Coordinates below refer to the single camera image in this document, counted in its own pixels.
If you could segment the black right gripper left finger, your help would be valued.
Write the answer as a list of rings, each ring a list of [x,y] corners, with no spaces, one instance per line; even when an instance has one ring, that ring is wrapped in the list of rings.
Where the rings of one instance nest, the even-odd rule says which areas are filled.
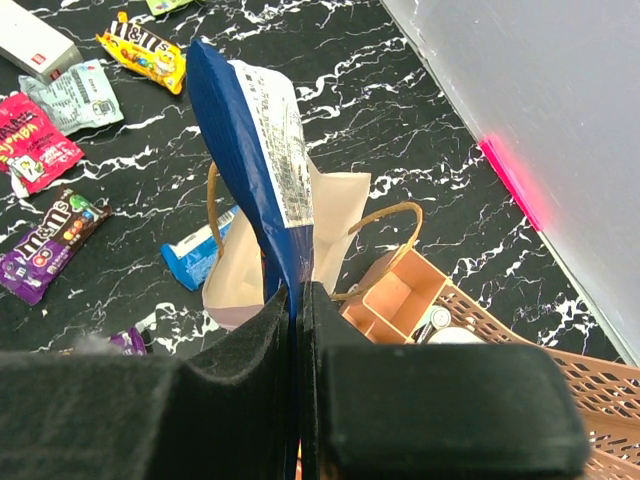
[[[289,315],[279,291],[189,360],[5,353],[5,479],[284,479]]]

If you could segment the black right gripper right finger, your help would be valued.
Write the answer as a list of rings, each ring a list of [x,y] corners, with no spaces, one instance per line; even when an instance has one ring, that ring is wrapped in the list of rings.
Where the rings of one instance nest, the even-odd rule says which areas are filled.
[[[590,447],[551,356],[523,344],[384,345],[317,282],[298,307],[306,479],[579,479]]]

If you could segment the lilac paper bag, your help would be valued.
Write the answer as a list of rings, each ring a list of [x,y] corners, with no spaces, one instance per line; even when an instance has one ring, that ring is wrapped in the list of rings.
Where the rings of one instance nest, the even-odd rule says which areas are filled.
[[[303,282],[319,282],[331,299],[344,301],[369,291],[382,279],[375,274],[349,293],[336,292],[343,260],[355,234],[365,225],[401,211],[423,222],[414,202],[402,202],[365,214],[368,173],[321,173],[310,164],[309,183],[294,180],[294,207],[311,207],[311,218],[287,227],[271,181],[253,167],[209,170],[207,210],[218,242],[217,261],[205,280],[205,310],[233,330],[255,315],[281,287],[296,300]]]

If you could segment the blue burts chips bag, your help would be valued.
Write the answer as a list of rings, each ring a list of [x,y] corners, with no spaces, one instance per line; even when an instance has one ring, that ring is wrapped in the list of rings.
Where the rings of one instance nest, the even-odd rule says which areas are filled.
[[[309,183],[308,161],[294,87],[284,74],[228,60],[196,39],[187,50],[187,90],[201,135],[220,167],[253,167],[268,177],[287,227],[311,218],[294,207],[294,180]],[[299,296],[289,296],[295,318]]]

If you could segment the green snack packet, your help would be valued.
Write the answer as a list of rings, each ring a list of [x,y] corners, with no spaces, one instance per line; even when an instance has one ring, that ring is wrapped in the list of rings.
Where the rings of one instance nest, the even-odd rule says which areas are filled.
[[[146,0],[150,13],[154,16],[164,15],[189,5],[193,0]]]

